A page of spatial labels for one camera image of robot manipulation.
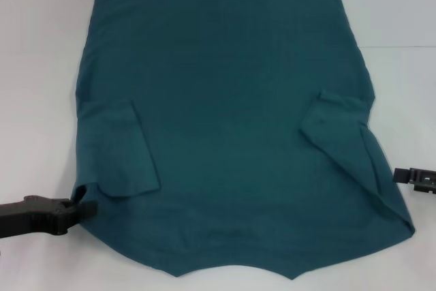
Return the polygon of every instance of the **white table surface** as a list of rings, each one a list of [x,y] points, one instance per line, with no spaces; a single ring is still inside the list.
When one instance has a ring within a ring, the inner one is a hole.
[[[394,167],[436,170],[436,0],[343,0],[377,95],[371,128]],[[0,203],[68,198],[75,178],[74,85],[93,0],[0,0]],[[226,266],[175,278],[80,226],[0,240],[0,290],[436,290],[436,196],[401,191],[408,241],[294,281]]]

